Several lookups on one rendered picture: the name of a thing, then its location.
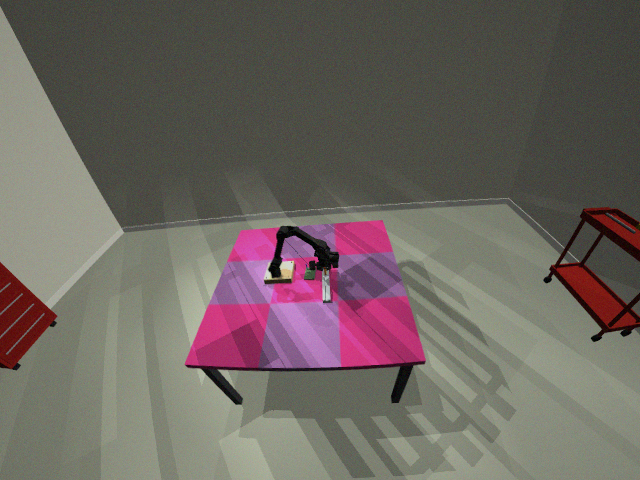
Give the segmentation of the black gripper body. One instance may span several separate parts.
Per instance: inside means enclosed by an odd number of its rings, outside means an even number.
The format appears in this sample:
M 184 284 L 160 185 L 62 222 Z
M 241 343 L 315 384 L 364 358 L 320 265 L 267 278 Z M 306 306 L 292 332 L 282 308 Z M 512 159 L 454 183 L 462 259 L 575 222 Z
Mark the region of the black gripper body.
M 328 262 L 328 260 L 326 260 L 326 262 L 323 262 L 323 263 L 317 262 L 317 264 L 315 264 L 315 261 L 310 261 L 309 262 L 309 269 L 310 269 L 310 271 L 312 271 L 312 270 L 316 270 L 316 268 L 320 269 L 322 267 L 331 267 L 331 265 L 332 265 L 332 268 L 338 268 L 338 263 L 337 262 Z M 316 266 L 316 268 L 315 268 L 315 266 Z

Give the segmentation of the grey slotted aluminum rail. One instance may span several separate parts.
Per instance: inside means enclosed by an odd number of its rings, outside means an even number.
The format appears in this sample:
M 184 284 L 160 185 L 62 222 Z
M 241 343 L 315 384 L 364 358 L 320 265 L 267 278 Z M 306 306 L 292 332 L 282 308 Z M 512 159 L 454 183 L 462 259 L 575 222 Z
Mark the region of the grey slotted aluminum rail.
M 329 280 L 329 272 L 330 269 L 327 271 L 326 267 L 326 274 L 324 275 L 324 267 L 323 271 L 322 271 L 322 294 L 323 294 L 323 303 L 329 303 L 331 302 L 331 296 L 330 296 L 330 280 Z

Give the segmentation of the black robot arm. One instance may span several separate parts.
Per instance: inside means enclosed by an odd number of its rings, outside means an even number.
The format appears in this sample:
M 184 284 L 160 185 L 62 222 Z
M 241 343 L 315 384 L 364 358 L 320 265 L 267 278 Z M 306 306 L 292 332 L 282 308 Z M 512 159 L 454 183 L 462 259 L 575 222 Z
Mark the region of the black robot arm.
M 328 262 L 339 262 L 339 253 L 330 251 L 330 248 L 325 241 L 312 237 L 303 230 L 299 229 L 299 227 L 297 226 L 281 226 L 276 233 L 276 248 L 274 257 L 271 261 L 271 265 L 268 269 L 268 271 L 271 272 L 272 279 L 280 278 L 281 271 L 279 267 L 283 259 L 280 257 L 280 255 L 284 239 L 291 236 L 297 236 L 301 240 L 311 245 L 315 250 L 314 257 L 318 257 L 319 262 L 323 263 L 326 262 L 326 260 L 328 260 Z

